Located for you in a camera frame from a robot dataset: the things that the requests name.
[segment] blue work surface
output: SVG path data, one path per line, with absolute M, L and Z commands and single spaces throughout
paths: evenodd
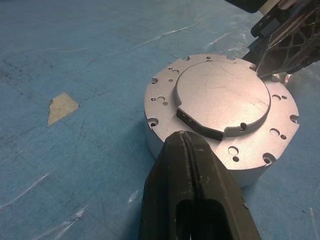
M 244 56 L 260 17 L 223 0 L 0 0 L 0 239 L 136 240 L 147 84 L 177 58 Z M 320 239 L 319 73 L 292 77 L 300 128 L 243 190 L 264 240 Z M 62 93 L 79 108 L 47 126 Z

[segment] tape piece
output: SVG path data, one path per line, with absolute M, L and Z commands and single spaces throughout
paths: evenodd
M 65 92 L 53 98 L 50 102 L 50 112 L 48 118 L 48 126 L 54 124 L 70 113 L 79 108 L 79 104 L 76 103 Z

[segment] flange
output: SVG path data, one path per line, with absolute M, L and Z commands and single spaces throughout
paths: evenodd
M 176 131 L 202 135 L 241 187 L 255 182 L 298 130 L 298 108 L 280 82 L 252 63 L 217 54 L 178 59 L 152 78 L 144 98 L 155 157 Z

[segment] scratch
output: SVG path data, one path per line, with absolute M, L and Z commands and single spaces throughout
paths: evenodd
M 88 209 L 89 205 L 82 208 L 80 211 L 78 211 L 72 220 L 64 221 L 63 223 L 59 224 L 56 227 L 53 227 L 47 231 L 45 231 L 43 234 L 36 236 L 33 238 L 33 240 L 41 240 L 41 239 L 48 239 L 48 236 L 55 233 L 56 236 L 53 238 L 53 240 L 58 240 L 62 237 L 62 235 L 78 220 L 82 217 L 84 212 Z
M 46 177 L 48 177 L 50 175 L 50 173 L 46 173 L 43 177 L 41 177 L 40 179 L 38 179 L 37 181 L 35 181 L 30 187 L 28 187 L 23 193 L 21 193 L 19 196 L 17 196 L 16 198 L 14 198 L 13 200 L 11 200 L 10 202 L 1 205 L 0 206 L 0 211 L 2 211 L 3 209 L 5 209 L 6 207 L 12 205 L 15 201 L 17 201 L 19 198 L 21 198 L 23 195 L 25 195 L 26 193 L 28 193 L 31 189 L 33 189 L 36 185 L 38 185 L 42 180 L 44 180 Z
M 314 211 L 312 210 L 311 207 L 310 207 L 310 215 L 311 215 L 311 221 L 312 221 L 312 226 L 313 226 L 315 238 L 316 238 L 316 240 L 319 240 L 319 234 L 318 234 L 318 230 L 317 230 L 316 223 L 315 223 L 315 214 L 314 214 Z
M 107 57 L 111 57 L 111 56 L 114 56 L 114 55 L 119 55 L 119 54 L 123 54 L 123 53 L 126 53 L 126 52 L 130 52 L 132 50 L 135 50 L 137 48 L 140 48 L 142 47 L 143 45 L 146 45 L 146 44 L 149 44 L 153 41 L 156 41 L 156 40 L 159 40 L 159 39 L 162 39 L 162 38 L 165 38 L 173 33 L 176 33 L 176 32 L 180 32 L 180 31 L 183 31 L 185 29 L 188 29 L 188 28 L 191 28 L 195 25 L 199 24 L 198 22 L 196 23 L 193 23 L 189 26 L 186 26 L 186 27 L 183 27 L 183 28 L 180 28 L 180 29 L 176 29 L 176 30 L 172 30 L 172 31 L 167 31 L 167 32 L 164 32 L 164 33 L 161 33 L 159 36 L 155 37 L 155 38 L 152 38 L 150 40 L 147 40 L 145 42 L 142 42 L 136 46 L 133 46 L 133 47 L 130 47 L 130 48 L 127 48 L 127 49 L 124 49 L 124 50 L 120 50 L 120 51 L 115 51 L 115 52 L 112 52 L 112 53 L 109 53 L 107 55 L 104 55 L 104 56 L 100 56 L 100 57 L 96 57 L 94 58 L 93 60 L 91 60 L 89 63 L 88 63 L 88 66 L 91 65 L 94 61 L 98 60 L 98 59 L 104 59 L 104 58 L 107 58 Z
M 83 51 L 83 50 L 86 50 L 87 48 L 84 47 L 84 48 L 79 48 L 79 49 L 61 49 L 61 50 L 58 50 L 59 53 L 75 53 L 75 52 L 80 52 L 80 51 Z
M 130 196 L 130 198 L 129 198 L 128 203 L 133 202 L 133 201 L 135 200 L 135 198 L 136 198 L 137 194 L 138 194 L 138 190 L 137 190 L 137 191 L 135 191 L 134 193 L 132 193 L 132 195 L 131 195 L 131 196 Z
M 220 36 L 216 40 L 214 40 L 211 44 L 216 44 L 217 42 L 219 42 L 221 39 L 228 36 L 229 34 L 231 34 L 231 32 L 227 32 L 227 33 L 223 34 L 222 36 Z
M 238 46 L 238 47 L 230 48 L 230 49 L 228 49 L 228 51 L 238 51 L 238 50 L 241 50 L 241 49 L 242 49 L 242 47 Z
M 317 187 L 316 190 L 314 191 L 314 194 L 317 194 L 318 191 L 319 191 L 319 189 L 320 189 L 320 183 L 318 184 L 318 187 Z

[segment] black clamp jaw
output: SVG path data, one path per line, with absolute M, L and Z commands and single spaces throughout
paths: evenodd
M 260 240 L 234 178 L 199 135 L 170 135 L 144 186 L 139 240 Z

